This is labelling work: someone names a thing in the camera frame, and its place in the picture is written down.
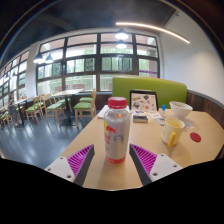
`white bowl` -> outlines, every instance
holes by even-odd
[[[193,110],[193,107],[176,101],[171,101],[170,107],[174,113],[174,116],[180,120],[183,120]]]

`gray floor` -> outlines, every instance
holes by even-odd
[[[31,120],[31,125],[14,128],[6,125],[0,130],[0,154],[2,158],[34,165],[45,169],[66,149],[75,137],[91,121],[91,117],[79,120],[79,128],[76,126],[59,126],[57,120],[49,118],[49,126],[46,117]]]

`cafeteria table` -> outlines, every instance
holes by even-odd
[[[84,89],[70,89],[65,90],[59,93],[56,93],[52,95],[52,97],[58,97],[58,96],[64,96],[65,97],[65,105],[66,105],[66,111],[67,111],[67,118],[63,121],[61,121],[61,126],[75,126],[76,124],[72,122],[70,112],[69,112],[69,106],[68,106],[68,96],[69,95],[76,95],[77,93],[83,91]]]
[[[165,117],[174,117],[171,109],[166,109]],[[184,121],[190,122],[193,128],[185,129],[177,145],[168,147],[161,140],[163,126],[160,126],[157,119],[149,118],[148,123],[133,123],[131,118],[129,144],[140,146],[156,155],[165,153],[182,168],[214,160],[224,144],[221,125],[206,112],[199,111],[191,111]],[[191,132],[198,133],[201,142],[193,141],[190,138]],[[95,155],[83,183],[84,188],[120,190],[143,186],[129,154],[129,145],[124,162],[111,164],[105,159],[104,120],[98,116],[60,156],[68,157],[91,144],[94,144]]]

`lamp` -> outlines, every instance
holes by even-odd
[[[149,29],[162,31],[164,33],[170,34],[170,35],[172,35],[174,37],[177,37],[177,38],[181,39],[182,41],[190,44],[190,41],[187,38],[181,36],[180,34],[177,34],[177,33],[173,32],[171,30],[163,29],[163,28],[160,28],[160,27],[157,27],[157,26],[152,26],[152,25],[149,25],[149,24],[141,24],[141,23],[126,23],[126,22],[117,22],[116,25],[118,25],[118,26],[122,26],[122,25],[123,26],[139,26],[139,27],[144,27],[144,28],[149,28]]]
[[[52,63],[52,62],[54,62],[54,60],[53,60],[51,54],[49,54],[49,55],[47,56],[47,59],[46,59],[45,63],[50,64],[50,63]]]
[[[116,33],[115,37],[119,40],[126,40],[126,39],[128,39],[128,34],[123,29],[120,29]]]
[[[42,54],[39,52],[33,60],[34,63],[42,63],[44,62]]]
[[[116,48],[126,48],[127,45],[125,44],[125,42],[123,40],[119,40],[117,42]]]

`cup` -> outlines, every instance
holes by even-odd
[[[184,122],[177,118],[166,119],[161,138],[168,147],[178,143],[184,127]]]

